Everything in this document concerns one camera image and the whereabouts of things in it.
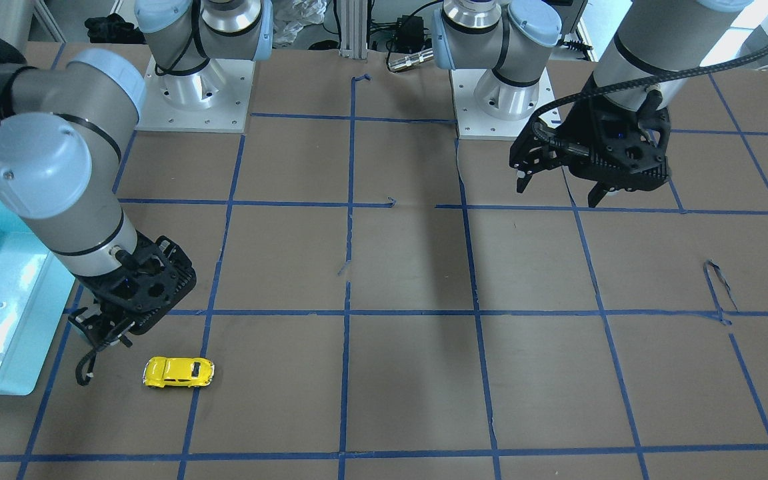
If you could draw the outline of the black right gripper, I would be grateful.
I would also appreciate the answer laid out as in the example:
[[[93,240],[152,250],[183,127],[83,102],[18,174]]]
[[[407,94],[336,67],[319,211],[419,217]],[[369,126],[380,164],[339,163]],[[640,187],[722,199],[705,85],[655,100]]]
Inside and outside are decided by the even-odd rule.
[[[189,256],[166,236],[152,241],[139,235],[135,251],[121,257],[124,263],[110,273],[79,277],[94,296],[94,304],[68,316],[92,346],[75,368],[77,385],[82,387],[94,379],[97,347],[114,343],[132,347],[129,335],[149,331],[196,286]]]

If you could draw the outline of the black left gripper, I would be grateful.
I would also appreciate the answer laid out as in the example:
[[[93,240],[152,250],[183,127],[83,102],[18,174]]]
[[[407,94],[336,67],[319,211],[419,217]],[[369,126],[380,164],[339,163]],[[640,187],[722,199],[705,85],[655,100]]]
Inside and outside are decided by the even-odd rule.
[[[654,191],[671,179],[667,146],[671,122],[659,90],[646,92],[636,111],[603,95],[578,97],[567,118],[552,128],[540,107],[510,148],[516,192],[524,194],[534,174],[566,167],[594,181],[587,204],[594,209],[610,192]]]

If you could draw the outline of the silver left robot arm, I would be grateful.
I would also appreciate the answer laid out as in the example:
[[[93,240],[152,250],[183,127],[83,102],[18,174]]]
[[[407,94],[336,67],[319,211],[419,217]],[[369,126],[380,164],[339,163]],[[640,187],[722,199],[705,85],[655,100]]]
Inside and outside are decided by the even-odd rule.
[[[704,60],[747,1],[633,1],[582,89],[547,105],[537,86],[563,18],[545,1],[444,1],[432,47],[446,70],[479,69],[476,98],[489,115],[524,119],[509,152],[516,191],[538,173],[567,168],[593,182],[596,207],[616,191],[670,182],[669,104],[688,78],[743,64]]]

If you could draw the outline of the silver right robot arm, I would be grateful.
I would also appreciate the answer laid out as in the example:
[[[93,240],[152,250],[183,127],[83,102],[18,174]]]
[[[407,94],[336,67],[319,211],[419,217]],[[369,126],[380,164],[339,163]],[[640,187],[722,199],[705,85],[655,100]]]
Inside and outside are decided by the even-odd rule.
[[[179,244],[134,227],[112,191],[124,146],[143,118],[140,70],[86,49],[61,71],[30,66],[30,1],[0,1],[0,200],[92,295],[69,321],[91,348],[76,367],[91,382],[98,352],[149,331],[196,285]]]

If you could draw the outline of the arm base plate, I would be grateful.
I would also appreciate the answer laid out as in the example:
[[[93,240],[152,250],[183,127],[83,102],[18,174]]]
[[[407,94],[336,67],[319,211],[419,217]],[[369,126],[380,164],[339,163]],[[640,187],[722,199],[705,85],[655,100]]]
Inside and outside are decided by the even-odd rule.
[[[458,69],[450,77],[461,140],[515,140],[534,110],[555,99],[547,70],[527,87],[504,84],[488,69]]]
[[[255,67],[255,61],[213,59],[190,76],[158,76],[151,59],[137,130],[244,133]]]

